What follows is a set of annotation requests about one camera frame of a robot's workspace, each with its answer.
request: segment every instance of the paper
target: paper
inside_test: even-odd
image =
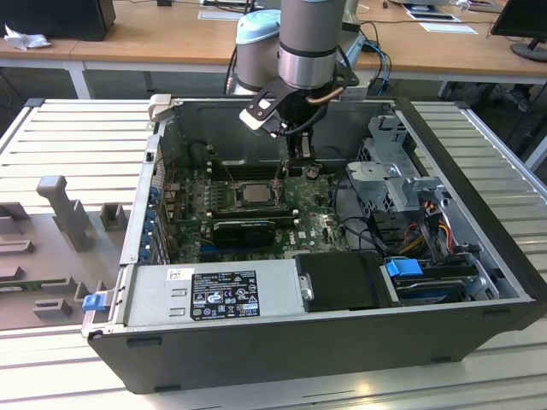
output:
[[[201,10],[197,16],[199,20],[228,20],[238,21],[243,14],[235,11]]]
[[[429,32],[451,32],[454,34],[478,34],[470,26],[459,24],[438,24],[438,23],[420,23]]]
[[[11,30],[6,25],[4,25],[4,27],[6,28],[7,34],[3,36],[3,39],[16,49],[27,51],[28,49],[36,49],[38,47],[47,47],[48,45],[51,45],[47,38],[42,34],[23,34],[22,32]]]

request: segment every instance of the green motherboard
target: green motherboard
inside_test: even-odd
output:
[[[288,259],[298,253],[349,250],[332,212],[336,179],[303,173],[284,179],[215,180],[182,170],[166,191],[165,217],[172,263]],[[215,245],[222,222],[269,221],[275,239],[262,247]]]

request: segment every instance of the white cloth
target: white cloth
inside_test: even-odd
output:
[[[42,34],[23,34],[22,32],[11,30],[7,25],[4,25],[4,27],[6,27],[7,34],[3,36],[3,39],[16,49],[27,51],[28,49],[51,45],[48,39]]]

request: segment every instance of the floor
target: floor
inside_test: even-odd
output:
[[[3,72],[23,98],[19,98],[14,90],[0,79],[0,135],[7,129],[11,117],[17,114],[27,98],[76,98],[70,77],[63,70],[8,68]],[[149,98],[152,94],[146,90],[144,76],[140,72],[92,71],[85,75],[96,98]],[[153,73],[152,79],[156,87],[154,93],[170,93],[184,97],[217,97],[221,95],[224,75]],[[437,101],[439,86],[438,81],[394,79],[385,95],[406,96],[414,101]],[[476,109],[483,121],[503,140],[507,138],[515,122],[522,115],[512,102],[503,98],[503,91],[510,87],[511,85],[500,85],[491,93],[486,103]],[[532,98],[540,88],[540,86],[533,87]],[[475,105],[484,89],[485,85],[460,84],[450,98]],[[547,92],[538,99],[532,112],[515,130],[509,146],[512,149],[518,146],[521,137],[532,130],[546,112]],[[541,135],[547,135],[547,127],[542,130]],[[543,181],[547,181],[547,163],[537,170],[537,174]]]

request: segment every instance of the motherboard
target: motherboard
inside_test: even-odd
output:
[[[332,210],[337,180],[313,168],[302,176],[177,170],[163,212],[172,263],[288,259],[349,250]],[[256,175],[260,179],[241,179]]]

